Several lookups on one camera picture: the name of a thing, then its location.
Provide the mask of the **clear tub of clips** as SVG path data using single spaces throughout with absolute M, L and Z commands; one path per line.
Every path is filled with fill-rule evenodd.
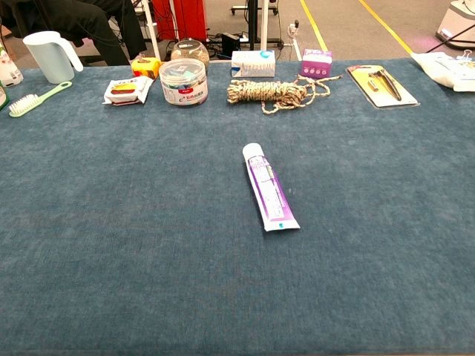
M 200 105 L 208 97 L 206 67 L 197 59 L 164 62 L 159 69 L 159 78 L 165 100 L 171 105 Z

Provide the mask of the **black adapter box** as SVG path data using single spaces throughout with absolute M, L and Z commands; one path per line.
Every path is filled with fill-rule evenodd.
M 231 58 L 235 51 L 240 51 L 240 37 L 231 33 L 221 34 L 222 54 Z

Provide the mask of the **white and blue box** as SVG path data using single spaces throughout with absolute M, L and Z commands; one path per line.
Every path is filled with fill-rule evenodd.
M 231 76 L 233 78 L 274 77 L 275 65 L 273 50 L 233 51 Z

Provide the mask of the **pale blue plastic pitcher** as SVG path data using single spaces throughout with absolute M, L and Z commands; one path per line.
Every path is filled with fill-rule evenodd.
M 40 31 L 22 39 L 51 84 L 72 80 L 84 67 L 71 43 L 56 31 Z

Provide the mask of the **black tripod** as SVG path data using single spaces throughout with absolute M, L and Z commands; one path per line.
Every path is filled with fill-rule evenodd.
M 277 2 L 279 0 L 269 0 L 269 2 Z M 245 5 L 249 7 L 247 11 L 243 11 L 244 19 L 248 24 L 247 39 L 241 40 L 243 44 L 247 44 L 250 50 L 256 50 L 258 45 L 261 44 L 261 36 L 258 35 L 258 15 L 261 14 L 262 0 L 246 0 Z M 268 45 L 275 45 L 277 49 L 282 50 L 284 48 L 284 42 L 279 34 L 278 38 L 269 38 L 267 40 Z

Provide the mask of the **black wheeled frame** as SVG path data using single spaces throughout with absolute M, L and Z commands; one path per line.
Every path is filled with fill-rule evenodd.
M 230 11 L 232 15 L 234 16 L 237 11 L 247 11 L 249 7 L 247 5 L 235 5 L 230 8 Z M 268 4 L 268 10 L 272 12 L 274 16 L 279 14 L 279 9 L 278 9 L 278 3 L 275 2 L 270 2 Z

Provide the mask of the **small purple box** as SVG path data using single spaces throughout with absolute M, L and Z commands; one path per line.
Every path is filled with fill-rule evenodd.
M 300 75 L 323 79 L 331 74 L 333 54 L 331 51 L 305 49 L 301 61 Z

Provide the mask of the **person in black trousers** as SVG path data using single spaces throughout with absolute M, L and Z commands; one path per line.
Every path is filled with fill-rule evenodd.
M 19 39 L 46 30 L 76 45 L 89 38 L 109 66 L 147 50 L 131 0 L 0 0 L 0 23 Z

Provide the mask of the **purple toothpaste tube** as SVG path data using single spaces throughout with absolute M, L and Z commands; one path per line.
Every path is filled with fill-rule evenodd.
M 243 147 L 242 153 L 264 230 L 299 229 L 278 175 L 264 155 L 262 147 L 258 143 L 249 143 Z

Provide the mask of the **white printed bag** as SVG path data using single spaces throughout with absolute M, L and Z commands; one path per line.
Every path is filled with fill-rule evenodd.
M 475 92 L 475 59 L 459 61 L 443 52 L 411 53 L 410 56 L 436 83 L 455 92 Z

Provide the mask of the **red cabinet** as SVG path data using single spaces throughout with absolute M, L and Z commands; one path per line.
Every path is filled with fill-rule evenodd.
M 207 40 L 205 0 L 151 0 L 160 40 Z

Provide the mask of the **razor in blister pack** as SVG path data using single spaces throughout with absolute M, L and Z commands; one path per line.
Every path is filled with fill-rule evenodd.
M 418 100 L 381 65 L 353 65 L 347 68 L 347 72 L 375 108 L 420 105 Z

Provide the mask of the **yellow tape measure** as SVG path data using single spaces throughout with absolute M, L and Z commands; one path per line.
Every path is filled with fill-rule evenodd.
M 153 80 L 159 77 L 159 68 L 162 62 L 156 57 L 142 57 L 131 63 L 131 70 L 135 76 L 147 76 Z

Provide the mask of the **white snack packet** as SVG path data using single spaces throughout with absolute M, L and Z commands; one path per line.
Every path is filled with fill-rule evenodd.
M 110 81 L 103 96 L 104 105 L 144 104 L 154 80 L 147 76 Z

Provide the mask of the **white machine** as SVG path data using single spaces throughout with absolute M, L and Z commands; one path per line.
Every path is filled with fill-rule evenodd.
M 450 47 L 475 49 L 475 0 L 453 0 L 436 38 Z

